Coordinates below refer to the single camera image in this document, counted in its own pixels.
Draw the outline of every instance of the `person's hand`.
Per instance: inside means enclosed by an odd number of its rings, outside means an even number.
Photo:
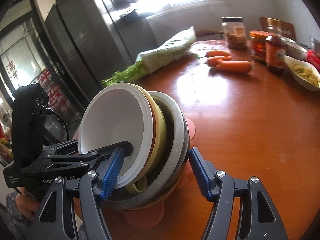
[[[18,211],[26,219],[28,219],[29,221],[32,221],[40,203],[36,199],[28,196],[27,194],[24,194],[24,191],[21,191],[21,192],[23,194],[18,194],[16,196],[16,205],[17,205]]]

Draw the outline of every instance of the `metal bolt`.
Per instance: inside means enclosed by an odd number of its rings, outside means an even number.
[[[88,175],[89,177],[94,177],[94,176],[97,175],[97,172],[96,172],[96,171],[89,171],[89,172],[87,173],[87,175]]]
[[[224,171],[217,171],[217,176],[224,177],[226,173]]]
[[[63,178],[62,177],[56,177],[55,179],[54,179],[54,182],[55,183],[60,183],[60,182],[62,182],[63,181]]]
[[[258,183],[258,182],[259,182],[259,178],[253,176],[253,177],[251,177],[251,181],[252,181],[253,183]]]

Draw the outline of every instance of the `wooden chair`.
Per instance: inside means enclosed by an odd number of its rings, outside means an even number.
[[[261,23],[262,30],[264,32],[267,32],[268,31],[267,18],[260,17],[260,23]],[[282,29],[282,36],[292,39],[294,41],[297,41],[296,32],[294,31],[294,26],[291,23],[281,21],[281,29]]]
[[[196,37],[197,37],[197,38],[206,37],[206,36],[211,36],[211,35],[216,35],[216,34],[220,34],[220,38],[223,40],[223,32],[220,32],[220,31],[211,31],[211,30],[200,30],[200,31],[196,31]]]

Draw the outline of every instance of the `orange carrot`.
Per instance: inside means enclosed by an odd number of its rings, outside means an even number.
[[[225,57],[225,56],[215,56],[215,57],[209,57],[207,59],[207,64],[210,67],[214,67],[218,64],[218,59],[222,59],[223,61],[231,61],[231,57]]]
[[[224,50],[210,50],[205,54],[206,57],[215,57],[215,56],[225,56],[225,57],[230,57],[231,54],[224,51]]]
[[[249,73],[252,67],[249,61],[223,61],[218,59],[216,69],[229,72]]]

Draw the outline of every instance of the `gray refrigerator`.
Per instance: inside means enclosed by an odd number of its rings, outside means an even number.
[[[135,13],[134,3],[121,6],[112,0],[56,0],[45,20],[66,70],[89,100],[102,89],[101,80],[157,48],[145,16],[122,17],[123,11]]]

